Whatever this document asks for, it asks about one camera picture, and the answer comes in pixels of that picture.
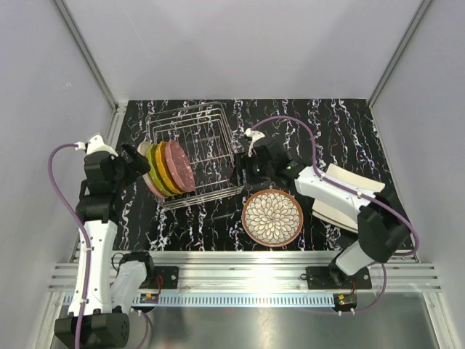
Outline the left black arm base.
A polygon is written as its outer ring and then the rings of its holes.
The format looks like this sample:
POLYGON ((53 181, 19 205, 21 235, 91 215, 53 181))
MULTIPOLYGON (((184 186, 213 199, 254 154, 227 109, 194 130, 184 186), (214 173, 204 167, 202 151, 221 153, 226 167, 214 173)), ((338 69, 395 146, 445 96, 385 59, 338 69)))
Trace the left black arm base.
POLYGON ((162 290, 177 289, 178 280, 178 266, 156 265, 148 270, 147 277, 140 285, 140 289, 157 289, 159 286, 162 290))

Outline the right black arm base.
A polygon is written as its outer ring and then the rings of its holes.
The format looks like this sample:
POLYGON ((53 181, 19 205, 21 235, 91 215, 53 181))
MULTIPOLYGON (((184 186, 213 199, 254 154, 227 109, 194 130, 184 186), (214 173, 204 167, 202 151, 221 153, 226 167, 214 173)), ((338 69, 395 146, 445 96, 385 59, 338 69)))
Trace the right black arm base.
POLYGON ((366 290, 372 288, 371 277, 367 268, 362 268, 356 274, 347 276, 336 267, 307 266, 301 274, 301 279, 307 282, 311 290, 366 290))

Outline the pink polka dot plate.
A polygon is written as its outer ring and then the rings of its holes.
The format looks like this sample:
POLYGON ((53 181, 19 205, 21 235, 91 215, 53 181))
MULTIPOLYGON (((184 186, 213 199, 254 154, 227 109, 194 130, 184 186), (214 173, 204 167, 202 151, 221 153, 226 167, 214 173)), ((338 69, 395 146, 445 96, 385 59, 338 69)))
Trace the pink polka dot plate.
POLYGON ((184 149, 177 141, 170 140, 167 142, 165 159, 175 184, 183 192, 193 192, 195 190, 193 170, 184 149))

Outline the green polka dot plate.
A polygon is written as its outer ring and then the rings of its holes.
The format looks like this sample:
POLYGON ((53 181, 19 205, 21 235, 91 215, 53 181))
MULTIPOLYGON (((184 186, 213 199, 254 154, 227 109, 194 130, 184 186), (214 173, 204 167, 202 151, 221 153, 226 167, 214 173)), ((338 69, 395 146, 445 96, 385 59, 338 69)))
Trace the green polka dot plate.
POLYGON ((152 180, 157 190, 163 194, 163 197, 168 198, 170 196, 173 196, 173 193, 168 189, 168 187, 166 186, 166 184, 161 178, 160 172, 158 171, 156 161, 155 161, 155 150, 156 150, 156 146, 150 143, 148 146, 147 153, 146 153, 146 158, 150 165, 150 171, 149 171, 150 179, 152 180))

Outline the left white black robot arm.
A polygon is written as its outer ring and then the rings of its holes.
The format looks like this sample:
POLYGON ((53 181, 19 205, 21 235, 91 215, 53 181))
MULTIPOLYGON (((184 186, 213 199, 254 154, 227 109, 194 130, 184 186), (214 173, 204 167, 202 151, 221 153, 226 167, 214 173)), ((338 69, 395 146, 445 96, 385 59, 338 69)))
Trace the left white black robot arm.
POLYGON ((147 252, 131 252, 111 281, 110 256, 123 209, 121 193, 150 166, 133 146, 124 145, 125 159, 99 135, 72 146, 86 154, 86 177, 77 206, 62 202, 78 224, 80 257, 68 314, 55 321, 54 334, 67 348, 124 348, 132 300, 139 288, 154 285, 156 271, 147 252))

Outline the metal wire dish rack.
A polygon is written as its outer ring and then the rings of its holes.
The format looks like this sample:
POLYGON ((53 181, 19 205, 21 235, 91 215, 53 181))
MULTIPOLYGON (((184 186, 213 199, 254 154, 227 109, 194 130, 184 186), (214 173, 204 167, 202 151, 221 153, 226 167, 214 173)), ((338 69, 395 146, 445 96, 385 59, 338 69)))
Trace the metal wire dish rack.
POLYGON ((147 139, 152 143, 176 140, 190 161, 195 190, 158 203, 167 209, 204 204, 239 194, 234 174, 233 136, 221 103, 183 106, 149 115, 147 139))

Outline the orange polka dot plate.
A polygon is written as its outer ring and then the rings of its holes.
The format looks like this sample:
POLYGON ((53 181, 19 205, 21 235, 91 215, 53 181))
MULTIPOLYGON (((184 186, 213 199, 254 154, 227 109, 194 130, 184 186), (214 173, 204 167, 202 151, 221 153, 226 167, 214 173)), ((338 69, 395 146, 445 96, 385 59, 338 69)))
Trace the orange polka dot plate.
POLYGON ((172 192, 174 195, 183 194, 181 188, 175 183, 173 177, 168 168, 168 164, 165 158, 165 148, 167 142, 161 141, 155 148, 155 162, 160 173, 161 179, 163 180, 164 185, 172 192))

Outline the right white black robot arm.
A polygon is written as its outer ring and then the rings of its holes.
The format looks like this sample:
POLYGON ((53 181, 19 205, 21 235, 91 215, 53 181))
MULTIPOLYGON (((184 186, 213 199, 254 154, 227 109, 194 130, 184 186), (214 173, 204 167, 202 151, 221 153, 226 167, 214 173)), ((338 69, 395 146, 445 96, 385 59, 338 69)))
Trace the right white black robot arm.
POLYGON ((355 241, 328 266, 312 273, 315 286, 345 289, 353 285, 369 265, 387 262, 411 234, 395 192, 351 185, 294 161, 261 132, 249 131, 246 137, 249 149, 236 156, 235 171, 244 172, 249 184, 271 181, 277 186, 253 194, 244 205, 243 227, 255 242, 277 247, 295 239, 304 215, 293 192, 329 206, 356 224, 355 241))

